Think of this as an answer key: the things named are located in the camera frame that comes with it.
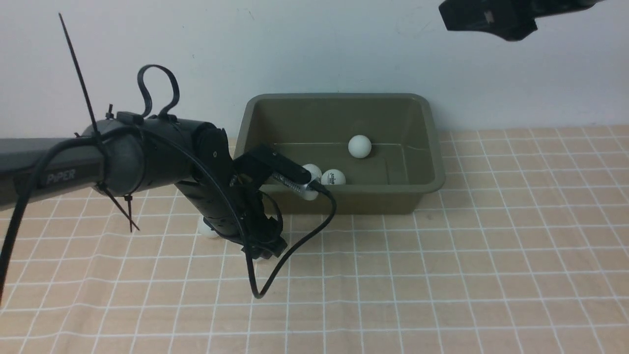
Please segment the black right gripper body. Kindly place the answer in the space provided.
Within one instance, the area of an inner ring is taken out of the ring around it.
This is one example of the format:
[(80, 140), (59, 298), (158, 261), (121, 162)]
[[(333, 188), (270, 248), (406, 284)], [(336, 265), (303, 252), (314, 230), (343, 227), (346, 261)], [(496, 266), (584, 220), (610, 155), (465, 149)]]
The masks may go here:
[(445, 0), (438, 9), (449, 31), (489, 33), (519, 42), (538, 29), (528, 0)]

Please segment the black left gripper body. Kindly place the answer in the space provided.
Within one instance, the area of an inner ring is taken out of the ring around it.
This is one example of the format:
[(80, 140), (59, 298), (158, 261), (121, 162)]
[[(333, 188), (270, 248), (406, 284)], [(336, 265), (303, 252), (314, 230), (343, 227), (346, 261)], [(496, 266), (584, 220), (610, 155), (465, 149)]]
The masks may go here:
[(189, 178), (175, 186), (220, 238), (242, 246), (242, 251), (247, 240), (252, 259), (280, 257), (285, 251), (287, 242), (282, 238), (282, 218), (279, 214), (276, 218), (266, 215), (262, 201), (265, 193), (262, 191), (233, 178), (227, 185), (227, 192), (237, 207), (239, 216), (235, 217), (213, 184)]

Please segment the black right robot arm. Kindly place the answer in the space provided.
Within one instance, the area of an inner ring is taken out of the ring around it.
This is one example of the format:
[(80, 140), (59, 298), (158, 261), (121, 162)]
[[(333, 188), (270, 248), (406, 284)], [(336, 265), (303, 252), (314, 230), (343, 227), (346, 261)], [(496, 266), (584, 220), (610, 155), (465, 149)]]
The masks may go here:
[(438, 9), (449, 31), (489, 33), (519, 42), (537, 31), (537, 18), (590, 9), (597, 0), (445, 0)]

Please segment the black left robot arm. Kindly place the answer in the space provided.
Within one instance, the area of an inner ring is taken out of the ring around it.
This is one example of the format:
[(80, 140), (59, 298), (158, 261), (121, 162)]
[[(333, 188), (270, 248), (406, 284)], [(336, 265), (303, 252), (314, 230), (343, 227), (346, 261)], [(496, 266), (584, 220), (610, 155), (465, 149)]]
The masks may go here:
[(92, 187), (117, 199), (173, 185), (195, 206), (200, 225), (240, 244), (252, 259), (286, 249), (280, 215), (268, 217), (258, 191), (258, 163), (232, 159), (224, 130), (190, 119), (142, 124), (98, 121), (70, 139), (1, 140), (1, 209)]

